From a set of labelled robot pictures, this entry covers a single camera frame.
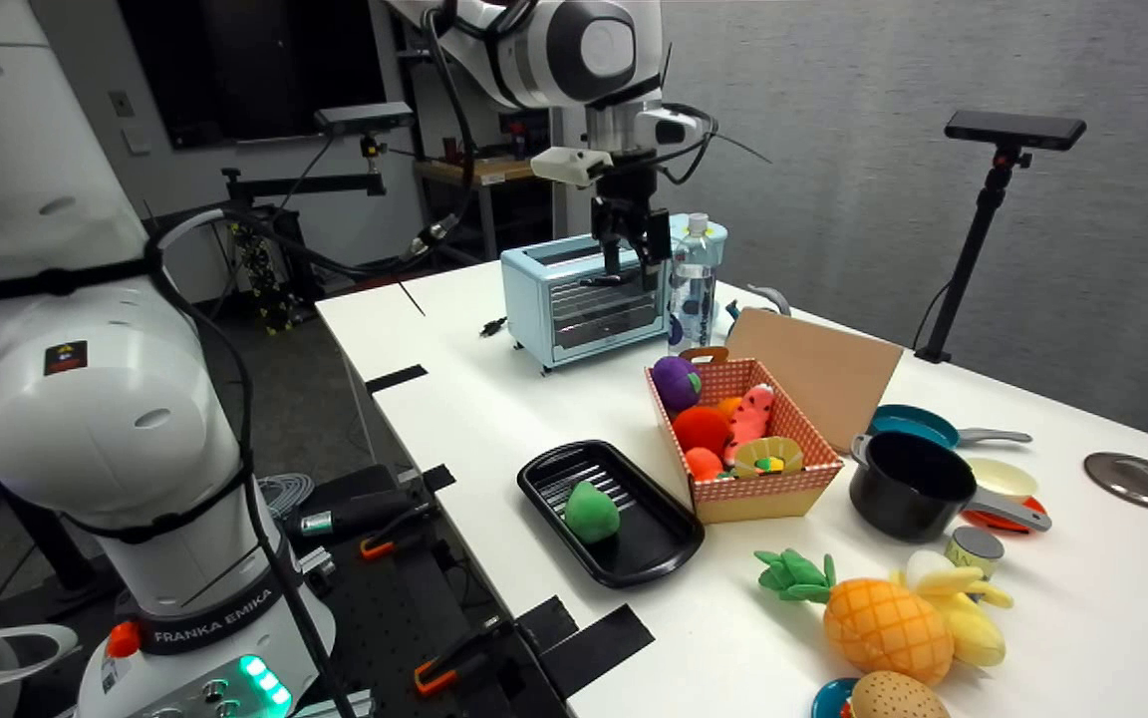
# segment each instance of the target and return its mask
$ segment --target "green toy fruit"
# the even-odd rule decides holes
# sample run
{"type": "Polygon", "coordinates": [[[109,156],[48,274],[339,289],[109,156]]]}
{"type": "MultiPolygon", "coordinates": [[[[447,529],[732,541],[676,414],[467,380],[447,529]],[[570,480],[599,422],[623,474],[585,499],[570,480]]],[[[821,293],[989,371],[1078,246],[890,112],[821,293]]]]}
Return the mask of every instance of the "green toy fruit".
{"type": "Polygon", "coordinates": [[[568,501],[568,525],[580,541],[606,541],[623,525],[623,511],[594,484],[580,484],[568,501]]]}

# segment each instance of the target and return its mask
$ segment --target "clear bottle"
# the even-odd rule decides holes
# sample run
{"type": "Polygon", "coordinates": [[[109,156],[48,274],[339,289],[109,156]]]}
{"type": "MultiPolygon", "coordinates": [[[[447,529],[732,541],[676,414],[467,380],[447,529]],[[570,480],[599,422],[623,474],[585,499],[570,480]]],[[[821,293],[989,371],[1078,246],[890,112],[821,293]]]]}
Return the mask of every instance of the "clear bottle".
{"type": "Polygon", "coordinates": [[[669,273],[669,346],[711,346],[718,345],[718,273],[727,265],[727,228],[706,217],[682,217],[673,230],[673,273],[669,273]]]}

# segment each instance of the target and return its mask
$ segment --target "plastic food toy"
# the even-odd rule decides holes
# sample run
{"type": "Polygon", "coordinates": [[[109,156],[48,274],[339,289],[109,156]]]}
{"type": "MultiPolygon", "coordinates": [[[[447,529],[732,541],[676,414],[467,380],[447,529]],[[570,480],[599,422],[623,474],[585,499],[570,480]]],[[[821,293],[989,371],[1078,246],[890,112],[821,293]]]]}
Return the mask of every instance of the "plastic food toy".
{"type": "Polygon", "coordinates": [[[580,541],[606,541],[623,525],[623,511],[594,484],[580,484],[568,501],[568,525],[580,541]]]}
{"type": "Polygon", "coordinates": [[[702,376],[682,354],[661,354],[651,367],[651,380],[657,387],[667,414],[694,407],[702,395],[702,376]]]}
{"type": "Polygon", "coordinates": [[[808,718],[841,718],[841,714],[848,714],[852,685],[857,685],[857,680],[821,681],[821,690],[813,694],[808,718]]]}
{"type": "Polygon", "coordinates": [[[764,435],[732,451],[732,480],[799,474],[807,467],[801,442],[764,435]]]}
{"type": "Polygon", "coordinates": [[[728,418],[728,458],[742,442],[754,442],[764,435],[773,398],[777,398],[777,391],[770,384],[758,384],[742,395],[742,404],[728,418]]]}
{"type": "Polygon", "coordinates": [[[835,560],[821,571],[799,551],[758,551],[760,585],[784,603],[824,603],[824,644],[860,674],[898,669],[936,685],[953,665],[953,632],[934,603],[890,580],[836,581],[835,560]]]}
{"type": "Polygon", "coordinates": [[[874,674],[860,674],[852,694],[848,694],[848,706],[847,706],[848,718],[948,718],[948,712],[941,706],[941,700],[916,681],[916,680],[905,680],[905,674],[894,674],[894,669],[874,669],[874,674]]]}
{"type": "Polygon", "coordinates": [[[727,411],[727,422],[732,422],[736,404],[742,404],[742,395],[718,398],[718,411],[727,411]]]}
{"type": "Polygon", "coordinates": [[[1013,600],[1001,585],[985,581],[979,568],[953,568],[948,560],[920,551],[909,560],[905,581],[945,618],[958,644],[958,661],[966,665],[1005,661],[1005,636],[979,612],[979,603],[1013,607],[1013,600]]]}
{"type": "Polygon", "coordinates": [[[727,464],[711,447],[691,447],[686,451],[686,471],[694,474],[694,484],[712,484],[712,480],[727,474],[727,464]]]}
{"type": "Polygon", "coordinates": [[[728,447],[728,422],[718,407],[686,407],[669,428],[676,430],[682,451],[711,447],[712,454],[727,454],[728,447]]]}

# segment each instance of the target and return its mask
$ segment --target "black cable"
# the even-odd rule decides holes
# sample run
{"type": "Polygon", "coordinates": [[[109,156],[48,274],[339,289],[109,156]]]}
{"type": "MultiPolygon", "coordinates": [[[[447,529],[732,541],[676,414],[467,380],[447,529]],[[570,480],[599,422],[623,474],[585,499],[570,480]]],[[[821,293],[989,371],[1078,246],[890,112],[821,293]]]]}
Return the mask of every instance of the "black cable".
{"type": "Polygon", "coordinates": [[[231,254],[231,236],[219,230],[219,225],[211,225],[211,236],[214,236],[214,253],[225,254],[225,297],[214,298],[211,309],[211,319],[225,317],[225,302],[241,293],[241,258],[231,254]]]}
{"type": "Polygon", "coordinates": [[[12,571],[0,580],[0,600],[8,595],[8,585],[16,581],[16,575],[24,571],[24,564],[35,555],[41,548],[29,541],[29,551],[20,551],[20,560],[12,564],[12,571]]]}
{"type": "Polygon", "coordinates": [[[255,230],[255,236],[279,242],[285,253],[291,253],[291,254],[298,254],[298,258],[310,258],[310,265],[324,269],[324,273],[334,273],[334,274],[342,274],[342,278],[356,278],[351,269],[342,269],[342,265],[334,265],[332,254],[319,254],[319,253],[310,253],[310,246],[302,246],[302,242],[291,242],[266,217],[259,217],[259,210],[253,210],[253,208],[229,205],[225,217],[229,217],[231,225],[243,225],[243,228],[255,230]]]}
{"type": "Polygon", "coordinates": [[[273,217],[285,217],[286,205],[298,194],[298,189],[307,185],[307,176],[319,169],[319,160],[332,153],[334,135],[324,141],[324,149],[302,165],[302,170],[295,176],[295,185],[286,189],[286,194],[279,198],[279,208],[273,217]]]}
{"type": "Polygon", "coordinates": [[[941,282],[941,293],[930,298],[930,309],[924,309],[924,317],[920,317],[916,334],[909,339],[909,346],[920,346],[920,333],[924,333],[934,309],[941,302],[945,289],[948,289],[948,282],[941,282]]]}
{"type": "Polygon", "coordinates": [[[259,517],[259,501],[255,501],[259,486],[255,486],[255,471],[253,471],[253,458],[255,458],[255,451],[253,451],[255,447],[253,442],[253,398],[255,398],[253,367],[249,367],[243,350],[219,333],[219,322],[180,297],[180,289],[172,282],[172,274],[162,269],[162,254],[150,269],[150,282],[177,310],[190,317],[201,322],[201,333],[207,333],[231,354],[231,362],[241,367],[241,387],[243,387],[241,391],[241,454],[243,454],[243,471],[249,471],[249,484],[243,484],[249,517],[253,517],[255,541],[259,541],[259,551],[265,551],[265,560],[273,568],[273,580],[279,581],[279,595],[286,600],[286,612],[291,612],[295,632],[298,632],[298,638],[307,648],[307,660],[319,669],[324,690],[332,694],[339,718],[356,718],[356,712],[348,701],[348,690],[342,690],[342,681],[332,669],[332,653],[326,653],[326,648],[324,648],[319,632],[310,626],[310,616],[307,616],[307,607],[298,600],[291,568],[277,555],[277,548],[273,548],[273,537],[265,529],[265,517],[259,517]]]}
{"type": "Polygon", "coordinates": [[[699,120],[706,123],[706,133],[702,133],[699,142],[676,149],[676,153],[654,160],[654,165],[657,165],[657,176],[667,176],[669,185],[691,185],[694,170],[699,170],[699,165],[706,160],[706,149],[720,135],[720,123],[718,123],[711,112],[694,109],[694,105],[657,105],[657,109],[669,109],[669,112],[682,112],[682,116],[699,116],[699,120]],[[686,169],[682,176],[673,176],[669,169],[661,169],[667,160],[676,160],[676,156],[691,156],[691,153],[694,153],[694,160],[691,160],[691,169],[686,169]]]}
{"type": "Polygon", "coordinates": [[[435,61],[435,67],[437,67],[437,80],[444,80],[444,89],[447,89],[447,95],[449,95],[449,112],[453,112],[457,141],[464,141],[457,198],[453,198],[453,208],[449,208],[444,221],[435,221],[435,225],[427,225],[427,228],[419,230],[419,242],[421,242],[421,246],[435,246],[435,242],[444,242],[444,238],[464,225],[464,217],[471,210],[473,170],[479,170],[479,142],[473,142],[473,135],[471,135],[471,123],[467,123],[467,112],[464,112],[464,101],[457,101],[457,89],[453,89],[453,76],[449,76],[447,49],[437,43],[437,11],[427,11],[421,31],[427,31],[427,43],[432,43],[432,61],[435,61]]]}
{"type": "Polygon", "coordinates": [[[202,600],[214,581],[225,581],[231,571],[241,571],[255,551],[259,551],[259,541],[249,548],[234,564],[229,564],[229,571],[219,571],[211,581],[202,581],[201,591],[190,591],[190,595],[180,603],[180,612],[186,612],[186,607],[190,607],[196,600],[202,600]]]}
{"type": "Polygon", "coordinates": [[[742,149],[744,156],[754,156],[754,160],[760,160],[760,165],[773,165],[764,153],[758,153],[758,149],[750,149],[744,141],[736,141],[736,135],[718,135],[718,141],[727,141],[727,142],[732,142],[732,149],[742,149]]]}

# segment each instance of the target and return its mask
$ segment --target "cardboard box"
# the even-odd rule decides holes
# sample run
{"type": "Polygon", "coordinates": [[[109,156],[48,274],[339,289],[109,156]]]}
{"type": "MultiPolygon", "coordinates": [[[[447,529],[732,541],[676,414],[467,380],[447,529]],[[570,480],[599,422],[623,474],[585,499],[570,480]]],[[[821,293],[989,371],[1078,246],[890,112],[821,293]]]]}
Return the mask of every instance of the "cardboard box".
{"type": "Polygon", "coordinates": [[[728,333],[728,359],[764,362],[829,447],[847,454],[886,398],[901,346],[777,310],[742,310],[728,333]]]}
{"type": "MultiPolygon", "coordinates": [[[[788,435],[807,451],[807,467],[799,474],[742,484],[691,480],[691,501],[702,521],[744,521],[808,516],[821,491],[841,474],[836,451],[848,451],[865,435],[901,350],[852,333],[835,333],[773,310],[742,310],[728,333],[728,346],[691,350],[691,359],[702,376],[699,404],[720,404],[728,395],[742,398],[750,387],[770,384],[777,398],[764,435],[788,435]]],[[[661,398],[657,411],[669,451],[686,471],[686,454],[669,430],[661,398]]]]}

